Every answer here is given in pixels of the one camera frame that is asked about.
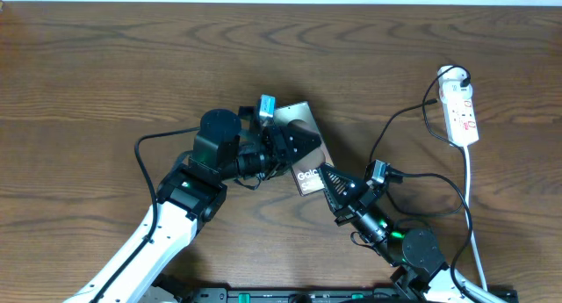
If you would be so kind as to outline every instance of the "white power strip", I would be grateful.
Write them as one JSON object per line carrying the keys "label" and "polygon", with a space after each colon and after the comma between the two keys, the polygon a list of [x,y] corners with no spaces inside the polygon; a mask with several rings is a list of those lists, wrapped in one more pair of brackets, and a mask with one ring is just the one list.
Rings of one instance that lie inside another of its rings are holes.
{"label": "white power strip", "polygon": [[[450,67],[441,67],[437,74],[441,75]],[[472,107],[472,85],[461,87],[461,82],[467,76],[464,70],[453,68],[439,78],[439,97],[443,104],[449,141],[460,147],[479,139]]]}

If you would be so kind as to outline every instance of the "wood grain surface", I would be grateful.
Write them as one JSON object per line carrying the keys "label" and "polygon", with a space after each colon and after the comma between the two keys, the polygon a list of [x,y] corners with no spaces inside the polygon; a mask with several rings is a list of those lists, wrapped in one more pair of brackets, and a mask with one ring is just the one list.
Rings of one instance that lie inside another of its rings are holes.
{"label": "wood grain surface", "polygon": [[[562,9],[72,3],[0,15],[0,301],[61,301],[120,248],[149,206],[133,155],[141,135],[263,93],[308,100],[336,166],[361,175],[388,118],[453,62],[475,89],[472,214],[488,282],[521,302],[562,301]],[[443,133],[440,105],[429,116]],[[192,140],[143,144],[154,182]],[[376,157],[463,182],[458,151],[420,112],[394,121]],[[168,273],[246,287],[372,286],[392,274],[291,176],[258,191],[228,185]],[[438,180],[407,180],[394,196],[417,211],[458,202]],[[431,224],[451,260],[464,215]],[[458,267],[478,282],[470,250]]]}

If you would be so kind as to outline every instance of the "wooden table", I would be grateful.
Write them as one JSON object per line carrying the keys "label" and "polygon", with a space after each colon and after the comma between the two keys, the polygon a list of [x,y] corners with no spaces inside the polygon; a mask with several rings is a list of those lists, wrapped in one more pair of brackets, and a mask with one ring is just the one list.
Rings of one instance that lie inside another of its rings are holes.
{"label": "wooden table", "polygon": [[[562,300],[562,9],[57,3],[0,15],[0,300],[61,301],[119,249],[149,206],[133,155],[141,135],[263,93],[308,100],[336,165],[361,175],[388,118],[453,62],[475,89],[472,213],[488,282],[522,302]],[[442,133],[441,106],[429,116]],[[192,140],[143,144],[155,183]],[[376,157],[463,183],[458,151],[420,112],[394,121]],[[458,202],[438,180],[408,180],[394,196],[419,211]],[[393,269],[333,219],[291,176],[258,191],[229,184],[166,271],[231,286],[387,282]],[[451,260],[465,216],[431,224]],[[478,282],[469,249],[459,269]]]}

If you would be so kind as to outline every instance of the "green component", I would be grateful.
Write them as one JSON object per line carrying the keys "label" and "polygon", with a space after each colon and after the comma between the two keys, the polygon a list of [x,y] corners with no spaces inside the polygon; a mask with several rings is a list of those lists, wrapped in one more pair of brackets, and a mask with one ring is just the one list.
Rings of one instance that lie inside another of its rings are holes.
{"label": "green component", "polygon": [[238,294],[238,303],[249,303],[249,294]]}
{"label": "green component", "polygon": [[392,233],[390,233],[390,235],[391,235],[392,237],[396,237],[396,238],[400,238],[400,239],[403,239],[403,238],[404,238],[404,235],[401,234],[401,233],[399,233],[399,232],[392,232]]}

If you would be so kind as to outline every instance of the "white cord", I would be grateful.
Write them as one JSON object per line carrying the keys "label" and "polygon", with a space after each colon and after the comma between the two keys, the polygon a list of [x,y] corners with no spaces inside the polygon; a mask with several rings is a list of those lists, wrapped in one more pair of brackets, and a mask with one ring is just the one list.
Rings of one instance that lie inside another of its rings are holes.
{"label": "white cord", "polygon": [[[465,178],[465,201],[466,205],[470,207],[470,192],[471,192],[471,157],[468,155],[468,147],[463,146],[465,151],[466,159],[466,178]],[[466,224],[468,225],[468,213],[465,212]],[[476,268],[478,269],[478,274],[480,275],[480,283],[482,284],[482,289],[488,291],[488,286],[486,284],[486,277],[484,276],[484,268],[482,268],[482,262],[480,261],[480,254],[478,252],[478,247],[476,246],[476,239],[474,238],[474,230],[472,230],[471,236],[472,253],[474,254],[474,260],[476,261]]]}

